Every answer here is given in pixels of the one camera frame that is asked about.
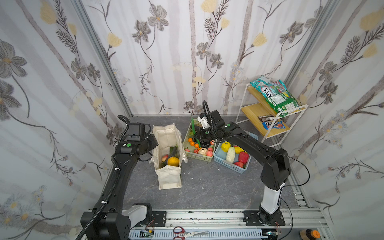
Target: blue basket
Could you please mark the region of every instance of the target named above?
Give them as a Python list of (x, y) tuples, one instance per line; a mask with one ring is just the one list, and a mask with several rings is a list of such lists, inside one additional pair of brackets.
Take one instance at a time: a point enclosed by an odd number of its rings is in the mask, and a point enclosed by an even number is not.
[[(258, 136), (256, 134), (253, 134), (253, 133), (248, 133), (251, 137), (255, 138), (256, 140), (258, 139)], [(221, 143), (219, 143), (219, 145), (217, 145), (216, 147), (216, 151), (214, 153), (214, 161), (217, 162), (217, 163), (220, 163), (221, 165), (223, 166), (226, 166), (227, 168), (230, 168), (232, 169), (233, 171), (236, 171), (238, 173), (243, 173), (245, 172), (245, 170), (247, 170), (248, 166), (249, 166), (249, 163), (251, 161), (251, 158), (252, 156), (249, 155), (249, 159), (248, 159), (248, 162), (245, 166), (245, 168), (242, 168), (242, 167), (239, 167), (239, 166), (236, 166), (235, 164), (233, 163), (230, 163), (230, 162), (227, 162), (225, 159), (227, 157), (227, 153), (224, 152), (223, 150), (221, 150)], [(235, 154), (235, 160), (233, 162), (238, 162), (238, 159), (239, 159), (239, 154), (236, 153)]]

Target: wooden shelf board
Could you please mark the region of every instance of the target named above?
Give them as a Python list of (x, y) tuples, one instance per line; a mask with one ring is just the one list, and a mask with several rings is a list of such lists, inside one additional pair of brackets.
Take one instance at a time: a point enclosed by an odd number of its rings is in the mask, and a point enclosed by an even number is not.
[(269, 112), (268, 114), (272, 114), (273, 116), (276, 116), (276, 114), (277, 114), (276, 111), (273, 110), (273, 108), (271, 108), (271, 106), (269, 106), (268, 102), (265, 100), (265, 97), (262, 95), (261, 92), (259, 92), (256, 88), (254, 88), (252, 86), (247, 87), (247, 91), (250, 94), (252, 94), (252, 96), (254, 96), (259, 101), (259, 103)]
[[(276, 115), (276, 113), (272, 113), (270, 111), (270, 109), (266, 109), (263, 106), (263, 104), (261, 104), (261, 102), (260, 102), (260, 103), (256, 103), (256, 104), (249, 105), (249, 106), (246, 106), (246, 107), (242, 107), (241, 111), (243, 111), (243, 113), (247, 116), (247, 118), (255, 126), (255, 128), (257, 128), (257, 130), (263, 136), (265, 136), (265, 134), (267, 132), (267, 129), (264, 128), (263, 123), (260, 122), (260, 120), (257, 117), (258, 116), (265, 116), (265, 115), (269, 115), (269, 114)], [(273, 137), (275, 135), (279, 135), (281, 133), (284, 133), (284, 132), (290, 130), (290, 128), (284, 122), (283, 122), (283, 125), (285, 126), (284, 129), (275, 129), (275, 128), (271, 129), (271, 131), (269, 132), (267, 138), (268, 137)]]

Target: green basket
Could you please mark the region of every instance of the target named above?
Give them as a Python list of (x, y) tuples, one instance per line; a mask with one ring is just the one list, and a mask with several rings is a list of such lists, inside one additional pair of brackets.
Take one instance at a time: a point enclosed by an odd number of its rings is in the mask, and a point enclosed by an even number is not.
[[(193, 119), (193, 123), (195, 124), (195, 126), (202, 127), (200, 122), (197, 119)], [(190, 150), (190, 152), (185, 151), (185, 154), (187, 155), (187, 158), (188, 159), (194, 158), (194, 159), (210, 162), (212, 160), (213, 156), (212, 157), (208, 157), (208, 156), (201, 155), (201, 154), (193, 152), (196, 148), (194, 146), (191, 146), (189, 144), (189, 142), (188, 142), (188, 139), (190, 137), (193, 138), (193, 133), (192, 133), (191, 126), (192, 126), (192, 123), (189, 124), (188, 131), (187, 131), (187, 134), (186, 134), (186, 136), (184, 138), (184, 143), (183, 143), (184, 148), (185, 149), (188, 148)]]

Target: scissors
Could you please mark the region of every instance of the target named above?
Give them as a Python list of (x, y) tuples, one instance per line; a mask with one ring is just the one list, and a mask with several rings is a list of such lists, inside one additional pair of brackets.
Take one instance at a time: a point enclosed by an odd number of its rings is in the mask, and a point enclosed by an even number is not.
[(186, 232), (184, 228), (182, 227), (175, 227), (173, 229), (173, 233), (175, 234), (181, 234), (184, 233), (183, 236), (176, 236), (173, 238), (173, 240), (185, 240), (187, 237), (192, 237), (192, 236), (199, 236), (199, 235), (206, 235), (209, 234), (209, 231), (202, 231), (202, 232)]

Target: teal snack bag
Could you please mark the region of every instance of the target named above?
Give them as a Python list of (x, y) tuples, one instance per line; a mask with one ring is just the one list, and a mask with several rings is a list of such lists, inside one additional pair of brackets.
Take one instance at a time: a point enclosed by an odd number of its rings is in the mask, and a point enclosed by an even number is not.
[(273, 83), (268, 83), (264, 86), (258, 85), (256, 89), (262, 93), (265, 98), (270, 98), (276, 94), (282, 93), (287, 90), (284, 83), (279, 80)]
[[(265, 100), (267, 101), (269, 106), (271, 106), (271, 108), (273, 108), (273, 110), (275, 110), (277, 113), (283, 112), (285, 110), (293, 109), (299, 106), (296, 99), (288, 91), (278, 93), (275, 96), (266, 98)], [(284, 117), (289, 113), (291, 112), (283, 113), (280, 116)]]
[(257, 89), (258, 86), (264, 86), (270, 83), (270, 81), (266, 77), (259, 77), (257, 80), (251, 82), (251, 85)]

